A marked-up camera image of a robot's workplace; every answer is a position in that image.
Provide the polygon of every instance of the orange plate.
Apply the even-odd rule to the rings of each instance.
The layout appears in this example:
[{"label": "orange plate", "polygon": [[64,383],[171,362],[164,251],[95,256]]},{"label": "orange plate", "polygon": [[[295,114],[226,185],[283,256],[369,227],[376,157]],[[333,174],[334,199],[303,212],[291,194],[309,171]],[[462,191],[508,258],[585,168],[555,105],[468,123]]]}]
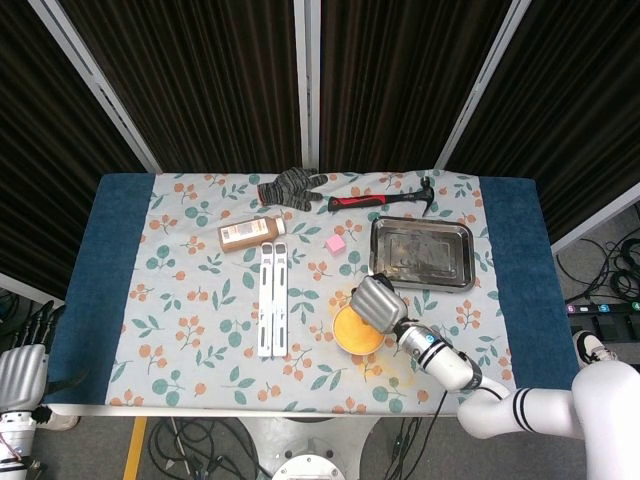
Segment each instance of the orange plate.
[{"label": "orange plate", "polygon": [[384,342],[384,335],[365,322],[350,305],[336,314],[333,336],[343,350],[353,355],[369,355]]}]

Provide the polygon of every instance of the knit glove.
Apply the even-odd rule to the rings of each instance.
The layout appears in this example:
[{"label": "knit glove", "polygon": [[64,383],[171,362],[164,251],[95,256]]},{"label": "knit glove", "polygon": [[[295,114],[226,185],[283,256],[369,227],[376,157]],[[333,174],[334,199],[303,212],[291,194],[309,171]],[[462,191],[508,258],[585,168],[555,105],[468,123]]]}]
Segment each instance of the knit glove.
[{"label": "knit glove", "polygon": [[326,175],[316,175],[315,168],[293,167],[285,170],[271,183],[258,185],[258,197],[263,205],[283,205],[308,212],[311,200],[322,200],[322,194],[309,192],[329,180]]}]

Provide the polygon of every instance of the hammer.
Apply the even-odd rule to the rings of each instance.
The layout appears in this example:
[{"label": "hammer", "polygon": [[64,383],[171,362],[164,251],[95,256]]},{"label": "hammer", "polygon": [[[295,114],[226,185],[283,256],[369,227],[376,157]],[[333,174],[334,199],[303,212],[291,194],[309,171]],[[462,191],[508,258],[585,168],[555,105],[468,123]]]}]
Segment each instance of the hammer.
[{"label": "hammer", "polygon": [[388,203],[395,202],[425,201],[427,202],[427,206],[422,214],[424,217],[433,203],[434,193],[433,188],[429,185],[429,178],[423,177],[420,179],[420,186],[422,187],[422,190],[411,193],[398,193],[395,195],[363,195],[361,197],[349,198],[329,197],[327,210],[329,212],[337,212],[338,210],[343,210],[345,208],[377,207],[379,205],[386,205]]}]

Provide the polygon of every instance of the metal tray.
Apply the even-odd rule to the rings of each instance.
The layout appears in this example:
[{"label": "metal tray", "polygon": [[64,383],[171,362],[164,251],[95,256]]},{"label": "metal tray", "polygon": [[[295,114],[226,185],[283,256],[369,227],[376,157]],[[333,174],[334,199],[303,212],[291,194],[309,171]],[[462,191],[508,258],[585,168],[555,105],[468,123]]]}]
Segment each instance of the metal tray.
[{"label": "metal tray", "polygon": [[476,274],[473,235],[461,223],[379,217],[371,225],[369,269],[395,287],[463,292]]}]

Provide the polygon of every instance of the pink cube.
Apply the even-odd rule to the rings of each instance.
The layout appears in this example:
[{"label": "pink cube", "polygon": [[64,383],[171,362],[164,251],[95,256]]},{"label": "pink cube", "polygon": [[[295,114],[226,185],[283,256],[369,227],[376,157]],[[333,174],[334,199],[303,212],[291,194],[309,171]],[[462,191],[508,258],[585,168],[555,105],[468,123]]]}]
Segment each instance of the pink cube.
[{"label": "pink cube", "polygon": [[347,249],[347,244],[342,237],[337,234],[327,240],[324,246],[334,257]]}]

